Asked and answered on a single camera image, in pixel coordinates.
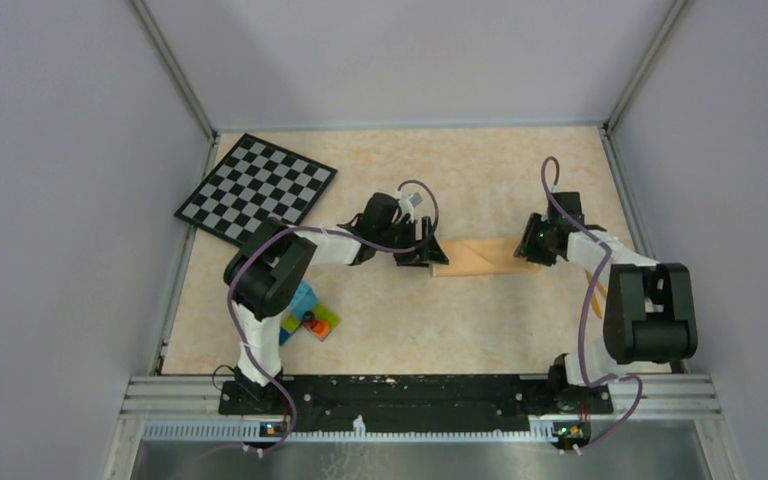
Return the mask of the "orange cloth napkin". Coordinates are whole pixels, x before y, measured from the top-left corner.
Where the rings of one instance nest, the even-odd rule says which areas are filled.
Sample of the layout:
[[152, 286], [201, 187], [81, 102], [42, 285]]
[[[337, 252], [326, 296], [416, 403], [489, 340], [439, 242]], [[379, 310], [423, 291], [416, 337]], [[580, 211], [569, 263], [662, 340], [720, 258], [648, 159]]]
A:
[[439, 241], [449, 263], [432, 264], [435, 278], [530, 274], [540, 266], [514, 256], [517, 238], [459, 238]]

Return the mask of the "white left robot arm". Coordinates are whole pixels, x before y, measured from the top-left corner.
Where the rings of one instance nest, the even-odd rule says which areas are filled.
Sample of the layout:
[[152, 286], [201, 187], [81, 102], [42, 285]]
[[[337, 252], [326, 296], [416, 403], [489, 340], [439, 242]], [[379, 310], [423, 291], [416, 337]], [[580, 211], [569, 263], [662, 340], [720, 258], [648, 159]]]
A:
[[279, 404], [279, 353], [283, 315], [297, 305], [308, 269], [315, 265], [358, 266], [376, 253], [394, 256], [400, 266], [445, 263], [436, 238], [440, 208], [428, 193], [433, 213], [417, 217], [420, 193], [376, 193], [364, 210], [335, 226], [291, 225], [266, 217], [227, 265], [223, 280], [227, 306], [240, 339], [233, 369], [243, 401], [257, 413]]

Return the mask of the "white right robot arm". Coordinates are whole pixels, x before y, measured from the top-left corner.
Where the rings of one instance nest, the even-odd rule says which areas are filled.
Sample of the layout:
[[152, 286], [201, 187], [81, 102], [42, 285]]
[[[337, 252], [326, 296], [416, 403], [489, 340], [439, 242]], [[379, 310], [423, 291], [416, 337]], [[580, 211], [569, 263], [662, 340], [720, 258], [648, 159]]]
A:
[[574, 411], [587, 389], [642, 363], [669, 364], [697, 353], [689, 269], [638, 254], [603, 227], [585, 224], [579, 193], [551, 194], [547, 210], [529, 216], [514, 255], [546, 267], [563, 259], [590, 276], [577, 347], [559, 355], [548, 373], [546, 397], [554, 409]]

